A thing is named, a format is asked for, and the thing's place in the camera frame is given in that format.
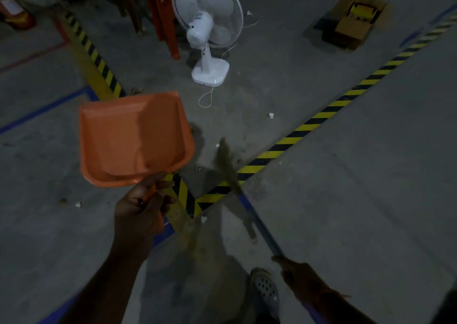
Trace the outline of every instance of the fan base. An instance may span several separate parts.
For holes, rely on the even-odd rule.
[[[230,64],[224,59],[211,58],[209,67],[210,73],[204,74],[202,72],[202,60],[200,59],[192,70],[192,78],[194,82],[203,84],[204,86],[220,86],[227,76]]]

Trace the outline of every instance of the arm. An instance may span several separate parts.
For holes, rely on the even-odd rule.
[[[285,283],[302,303],[319,311],[328,324],[375,324],[369,317],[332,290],[308,263],[296,263],[285,257],[273,257],[283,271]]]
[[[168,205],[174,202],[160,192],[146,205],[142,201],[153,186],[157,190],[171,186],[160,181],[164,176],[161,172],[145,178],[116,204],[111,251],[59,324],[122,322],[138,271],[151,251],[154,235],[164,229]]]

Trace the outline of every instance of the hand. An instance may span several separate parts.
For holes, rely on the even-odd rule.
[[[296,263],[286,257],[272,257],[283,270],[281,276],[300,302],[306,302],[316,308],[317,297],[327,284],[317,275],[308,263]]]
[[[114,211],[114,241],[111,256],[130,258],[143,263],[151,252],[154,235],[164,230],[164,215],[176,199],[160,190],[172,182],[160,181],[166,172],[154,173],[135,185],[116,204]],[[142,198],[155,186],[157,192],[148,202]]]

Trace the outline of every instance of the cardboard box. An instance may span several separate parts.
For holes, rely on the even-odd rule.
[[[355,50],[371,28],[386,23],[387,3],[380,0],[339,0],[329,17],[338,23],[334,29],[324,31],[323,40]]]

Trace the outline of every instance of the white electric fan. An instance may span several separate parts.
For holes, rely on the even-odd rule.
[[[209,47],[232,45],[243,29],[243,11],[238,0],[173,0],[180,24],[187,29],[187,41],[201,49],[202,58],[192,70],[194,82],[220,86],[229,71],[229,63],[213,58]]]

